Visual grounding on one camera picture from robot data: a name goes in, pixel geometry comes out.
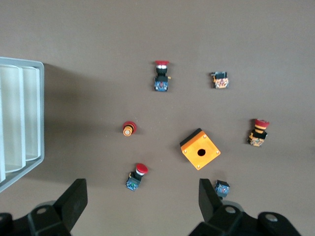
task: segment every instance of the plastic tray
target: plastic tray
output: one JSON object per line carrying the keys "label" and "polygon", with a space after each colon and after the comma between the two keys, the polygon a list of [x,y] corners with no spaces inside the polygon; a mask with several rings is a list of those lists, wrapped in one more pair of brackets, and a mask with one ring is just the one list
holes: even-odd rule
{"label": "plastic tray", "polygon": [[44,65],[0,57],[0,192],[44,159]]}

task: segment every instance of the brown surface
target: brown surface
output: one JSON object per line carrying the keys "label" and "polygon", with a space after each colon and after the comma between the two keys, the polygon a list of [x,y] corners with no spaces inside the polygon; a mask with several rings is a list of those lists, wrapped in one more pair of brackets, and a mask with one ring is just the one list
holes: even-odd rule
{"label": "brown surface", "polygon": [[[85,177],[74,236],[183,236],[202,220],[203,177],[227,181],[251,216],[315,235],[314,12],[313,0],[2,0],[0,55],[46,65],[46,151],[1,211],[20,217]],[[167,93],[153,91],[157,59],[171,62]],[[222,70],[230,88],[211,89]],[[270,121],[261,148],[246,144],[254,118]],[[197,171],[179,142],[199,127],[221,155]],[[137,162],[149,173],[131,192]]]}

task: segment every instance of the screw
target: screw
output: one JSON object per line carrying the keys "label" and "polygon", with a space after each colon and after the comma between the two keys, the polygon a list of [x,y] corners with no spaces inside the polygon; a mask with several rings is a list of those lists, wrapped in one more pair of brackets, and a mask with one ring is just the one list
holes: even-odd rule
{"label": "screw", "polygon": [[231,206],[227,206],[225,210],[226,212],[231,213],[231,214],[234,214],[236,212],[236,210]]}
{"label": "screw", "polygon": [[273,214],[266,214],[266,218],[271,222],[277,222],[278,219]]}
{"label": "screw", "polygon": [[39,210],[37,210],[37,214],[42,214],[42,213],[45,213],[46,212],[46,208],[41,208]]}

